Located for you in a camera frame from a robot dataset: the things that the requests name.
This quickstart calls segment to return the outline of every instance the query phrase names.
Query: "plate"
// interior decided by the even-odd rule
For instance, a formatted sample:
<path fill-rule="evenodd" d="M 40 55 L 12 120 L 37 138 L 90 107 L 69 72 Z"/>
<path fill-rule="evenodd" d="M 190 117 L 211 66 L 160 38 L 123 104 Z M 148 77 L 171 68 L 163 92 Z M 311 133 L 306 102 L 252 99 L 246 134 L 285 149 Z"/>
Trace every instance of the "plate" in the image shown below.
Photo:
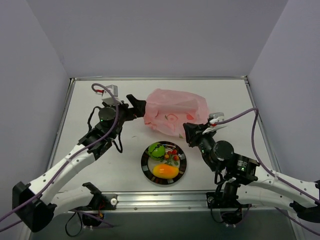
<path fill-rule="evenodd" d="M 176 145 L 173 142 L 170 141 L 159 141 L 158 143 L 162 144 L 165 147 L 165 152 L 167 153 L 168 151 L 173 151 L 174 149 L 177 150 L 177 155 L 179 156 L 179 160 L 176 161 L 178 165 L 173 164 L 172 166 L 179 168 L 179 173 L 176 177 L 171 178 L 171 179 L 164 179 L 160 177 L 156 177 L 153 175 L 153 169 L 156 165 L 159 164 L 164 164 L 166 160 L 163 160 L 161 162 L 160 160 L 154 160 L 151 157 L 149 157 L 148 154 L 148 148 L 143 152 L 143 155 L 141 157 L 141 168 L 143 171 L 143 174 L 152 182 L 159 184 L 159 185 L 170 185 L 175 182 L 177 182 L 181 177 L 185 174 L 186 169 L 187 169 L 187 159 L 184 151 Z"/>

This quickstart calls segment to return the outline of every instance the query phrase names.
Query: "gray floor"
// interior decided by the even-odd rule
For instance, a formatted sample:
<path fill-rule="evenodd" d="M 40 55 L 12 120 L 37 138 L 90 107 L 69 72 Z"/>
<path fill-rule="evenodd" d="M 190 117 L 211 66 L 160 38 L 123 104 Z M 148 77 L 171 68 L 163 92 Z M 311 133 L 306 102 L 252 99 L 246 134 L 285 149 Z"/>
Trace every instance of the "gray floor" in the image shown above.
<path fill-rule="evenodd" d="M 57 216 L 45 229 L 33 233 L 31 240 L 68 240 L 65 224 L 71 214 Z M 69 231 L 80 225 L 75 217 Z M 276 210 L 252 210 L 236 228 L 215 223 L 209 212 L 109 213 L 107 220 L 117 225 L 112 229 L 84 229 L 75 240 L 130 239 L 206 239 L 206 240 L 295 240 L 289 220 Z"/>

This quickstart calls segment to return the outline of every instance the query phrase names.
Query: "black plate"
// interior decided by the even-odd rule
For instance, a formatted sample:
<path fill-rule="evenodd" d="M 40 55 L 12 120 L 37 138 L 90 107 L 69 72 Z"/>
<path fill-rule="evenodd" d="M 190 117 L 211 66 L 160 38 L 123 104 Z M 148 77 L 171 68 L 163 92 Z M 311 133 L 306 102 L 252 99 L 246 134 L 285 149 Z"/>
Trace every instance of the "black plate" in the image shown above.
<path fill-rule="evenodd" d="M 142 168 L 142 171 L 144 173 L 144 175 L 152 182 L 156 183 L 156 184 L 160 184 L 160 185 L 169 185 L 169 184 L 173 184 L 175 182 L 177 182 L 184 174 L 185 174 L 185 171 L 186 171 L 186 168 L 187 168 L 187 159 L 186 159 L 186 155 L 184 153 L 184 151 L 182 151 L 182 149 L 176 145 L 175 143 L 173 142 L 170 142 L 170 141 L 159 141 L 158 143 L 161 143 L 165 149 L 171 149 L 174 150 L 176 149 L 177 150 L 177 154 L 180 158 L 180 166 L 179 166 L 179 173 L 178 175 L 175 177 L 175 178 L 172 178 L 172 179 L 164 179 L 164 178 L 159 178 L 159 177 L 156 177 L 155 175 L 153 175 L 152 173 L 152 169 L 149 169 L 148 167 L 148 161 L 149 161 L 149 154 L 148 154 L 148 148 L 146 148 L 146 150 L 144 151 L 142 157 L 141 157 L 141 168 Z"/>

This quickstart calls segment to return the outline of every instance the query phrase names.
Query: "toy fruit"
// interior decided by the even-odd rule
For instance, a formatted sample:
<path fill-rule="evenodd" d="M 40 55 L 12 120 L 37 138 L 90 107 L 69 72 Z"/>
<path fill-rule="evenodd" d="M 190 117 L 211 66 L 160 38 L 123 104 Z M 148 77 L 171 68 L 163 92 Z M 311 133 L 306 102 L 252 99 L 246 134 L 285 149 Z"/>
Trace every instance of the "toy fruit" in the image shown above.
<path fill-rule="evenodd" d="M 161 179 L 173 179 L 178 175 L 179 168 L 163 163 L 155 166 L 152 173 Z"/>
<path fill-rule="evenodd" d="M 149 146 L 148 154 L 154 160 L 161 160 L 166 154 L 166 148 L 161 143 L 155 142 Z"/>

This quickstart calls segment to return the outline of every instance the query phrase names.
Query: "white table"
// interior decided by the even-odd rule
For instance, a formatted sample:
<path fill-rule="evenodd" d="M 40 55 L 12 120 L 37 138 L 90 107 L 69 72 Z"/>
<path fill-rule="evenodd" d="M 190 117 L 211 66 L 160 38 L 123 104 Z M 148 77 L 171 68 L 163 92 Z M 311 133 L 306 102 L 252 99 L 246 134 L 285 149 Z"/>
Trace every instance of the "white table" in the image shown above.
<path fill-rule="evenodd" d="M 78 80 L 75 81 L 62 133 L 55 152 L 53 165 L 60 161 L 88 131 L 87 119 L 94 106 L 101 106 L 101 97 L 91 90 L 92 83 L 117 85 L 119 98 L 133 94 L 139 100 L 157 88 L 191 92 L 206 98 L 210 112 L 223 112 L 225 118 L 233 117 L 253 107 L 246 83 L 243 79 L 171 79 L 171 80 Z M 92 126 L 98 122 L 96 113 Z M 217 132 L 216 141 L 230 142 L 236 153 L 256 159 L 251 147 L 251 128 L 254 113 L 249 113 L 228 124 Z M 72 190 L 83 183 L 91 182 L 102 192 L 158 192 L 158 191 L 208 191 L 216 188 L 214 174 L 205 164 L 198 148 L 188 147 L 185 139 L 179 139 L 151 130 L 142 118 L 125 122 L 121 134 L 123 153 L 110 148 L 94 164 L 82 170 L 62 189 Z M 184 176 L 176 183 L 161 186 L 149 181 L 141 169 L 141 156 L 154 142 L 170 141 L 180 146 L 187 159 Z M 268 167 L 272 167 L 259 126 L 255 131 L 256 149 Z"/>

